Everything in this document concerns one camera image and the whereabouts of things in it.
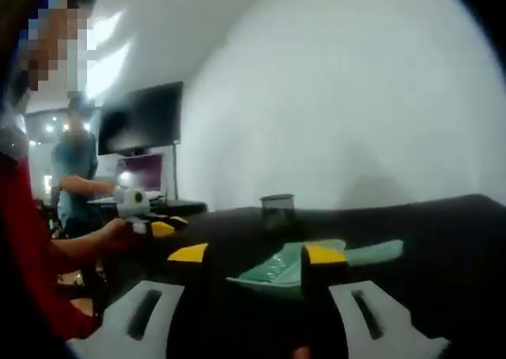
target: gray shirt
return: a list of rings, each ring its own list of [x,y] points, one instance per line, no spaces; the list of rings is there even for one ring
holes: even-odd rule
[[[91,133],[83,134],[77,142],[64,136],[52,153],[55,180],[59,183],[64,176],[79,176],[92,180],[98,161],[96,158],[96,139]],[[60,193],[58,210],[63,226],[71,218],[89,221],[94,218],[93,210],[87,204],[88,197],[73,195],[67,191]]]

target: ceiling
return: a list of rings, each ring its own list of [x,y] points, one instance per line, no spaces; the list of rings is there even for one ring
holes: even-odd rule
[[[32,96],[28,112],[66,106],[67,91],[83,90],[90,81],[111,87],[98,99],[151,85],[189,81],[228,30],[255,0],[97,0],[94,21],[121,13],[112,37],[95,51],[85,50],[85,38],[69,44],[67,63],[50,74]],[[123,62],[92,75],[87,60],[102,59],[126,49]]]

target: monitor screen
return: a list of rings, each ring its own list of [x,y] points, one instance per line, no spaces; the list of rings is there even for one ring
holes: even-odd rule
[[[119,159],[116,165],[118,185],[140,191],[160,191],[163,155],[145,155]]]
[[[138,90],[104,102],[100,116],[100,155],[127,153],[179,142],[183,83]]]

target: television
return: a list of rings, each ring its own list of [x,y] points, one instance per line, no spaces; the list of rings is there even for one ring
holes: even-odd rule
[[[183,83],[158,85],[106,100],[100,114],[98,154],[143,153],[180,140]]]

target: person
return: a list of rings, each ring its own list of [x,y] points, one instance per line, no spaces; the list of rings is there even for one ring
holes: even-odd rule
[[[51,240],[30,187],[29,140],[23,117],[27,98],[30,92],[38,89],[39,81],[47,79],[48,71],[56,69],[58,61],[65,58],[65,52],[59,50],[60,40],[77,38],[77,30],[91,13],[94,1],[2,0],[0,256],[5,278],[2,278],[4,288],[0,304],[2,322],[6,326],[2,333],[2,349],[13,347],[14,342],[8,337],[17,341],[21,336],[25,341],[28,339],[26,345],[18,344],[16,353],[8,353],[6,357],[19,357],[29,350],[37,350],[33,342],[40,347],[46,345],[41,338],[48,336],[43,329],[46,325],[51,337],[65,341],[90,336],[100,326],[100,321],[86,316],[58,294],[55,276],[94,263],[103,255],[123,251],[132,244],[129,224],[121,219],[86,236]],[[43,18],[42,23],[38,20],[39,23],[30,23],[26,28],[28,19],[40,18]],[[29,319],[29,312],[39,313],[40,318]],[[31,326],[38,329],[38,334],[29,331]]]
[[[69,102],[68,126],[52,152],[56,183],[59,186],[59,219],[63,234],[69,238],[84,236],[101,227],[100,218],[88,205],[95,193],[113,194],[115,185],[94,181],[98,160],[96,139],[84,126],[82,108],[85,105],[75,96]]]

